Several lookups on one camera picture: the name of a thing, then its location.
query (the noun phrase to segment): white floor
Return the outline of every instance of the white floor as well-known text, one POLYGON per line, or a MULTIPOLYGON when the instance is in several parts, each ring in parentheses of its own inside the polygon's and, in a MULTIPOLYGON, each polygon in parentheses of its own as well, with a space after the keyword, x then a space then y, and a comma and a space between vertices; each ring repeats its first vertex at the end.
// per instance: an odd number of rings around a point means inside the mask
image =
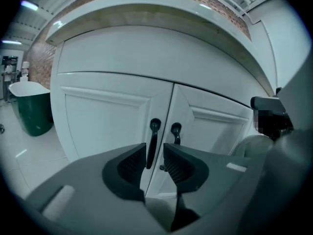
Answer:
POLYGON ((11 191, 25 198, 34 188, 64 168, 68 159, 53 126, 39 137, 22 130, 11 104, 0 101, 0 165, 11 191))

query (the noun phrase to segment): black handle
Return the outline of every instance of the black handle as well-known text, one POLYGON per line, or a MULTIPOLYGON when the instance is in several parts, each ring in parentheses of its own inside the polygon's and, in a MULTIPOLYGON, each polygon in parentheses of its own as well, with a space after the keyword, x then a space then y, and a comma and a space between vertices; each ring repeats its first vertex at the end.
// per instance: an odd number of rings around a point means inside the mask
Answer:
POLYGON ((148 157, 146 168, 150 169, 152 166, 153 159, 155 158, 155 153, 157 149, 157 131, 160 129, 161 120, 158 118, 154 118, 150 122, 150 129, 152 130, 151 141, 148 150, 148 157))
POLYGON ((180 123, 173 123, 171 132, 173 133, 175 137, 174 144, 180 144, 180 130, 181 130, 181 124, 180 123))

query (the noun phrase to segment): person in white shirt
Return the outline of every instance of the person in white shirt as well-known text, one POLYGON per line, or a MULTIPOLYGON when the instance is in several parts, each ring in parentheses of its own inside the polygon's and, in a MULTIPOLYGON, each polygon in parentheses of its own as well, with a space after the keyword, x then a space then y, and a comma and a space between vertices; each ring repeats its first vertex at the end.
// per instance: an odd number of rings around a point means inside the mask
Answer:
POLYGON ((8 60, 4 68, 4 82, 3 82, 3 96, 4 101, 7 102, 9 99, 9 85, 11 84, 13 66, 11 60, 8 60))

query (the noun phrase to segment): cabinet door panel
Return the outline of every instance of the cabinet door panel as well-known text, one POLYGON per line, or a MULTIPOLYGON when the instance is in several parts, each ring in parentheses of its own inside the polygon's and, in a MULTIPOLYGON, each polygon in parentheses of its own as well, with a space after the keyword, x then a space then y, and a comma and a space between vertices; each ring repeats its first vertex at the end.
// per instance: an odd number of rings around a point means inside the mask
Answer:
MULTIPOLYGON (((136 143, 150 144, 150 121, 161 120, 155 165, 169 108, 173 84, 112 73, 75 72, 57 75, 55 109, 57 131, 69 131, 65 153, 72 162, 136 143)), ((144 170, 141 188, 148 187, 153 167, 144 170)))
POLYGON ((147 191, 149 197, 175 197, 176 186, 163 165, 163 144, 173 143, 171 126, 182 125, 181 145, 218 154, 231 154, 244 138, 253 111, 227 98, 191 87, 175 84, 162 145, 147 191))

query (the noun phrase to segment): green bathtub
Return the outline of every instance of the green bathtub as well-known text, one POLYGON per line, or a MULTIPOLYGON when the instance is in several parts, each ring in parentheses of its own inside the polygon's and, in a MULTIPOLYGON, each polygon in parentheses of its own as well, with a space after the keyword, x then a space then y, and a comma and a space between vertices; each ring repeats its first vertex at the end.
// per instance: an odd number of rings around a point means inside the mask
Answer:
POLYGON ((17 82, 9 90, 16 98, 12 102, 13 111, 26 133, 36 137, 51 129, 50 90, 35 82, 17 82))

